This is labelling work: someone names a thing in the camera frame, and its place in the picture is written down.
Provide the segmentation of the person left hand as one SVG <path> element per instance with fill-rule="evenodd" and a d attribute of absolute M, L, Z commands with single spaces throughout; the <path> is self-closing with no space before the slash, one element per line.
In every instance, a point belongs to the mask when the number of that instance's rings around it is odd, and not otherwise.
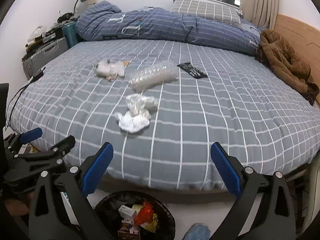
<path fill-rule="evenodd" d="M 32 198 L 33 193 L 29 193 L 26 197 L 22 198 L 22 201 L 7 199 L 4 201 L 4 204 L 11 216 L 23 216 L 29 213 Z"/>

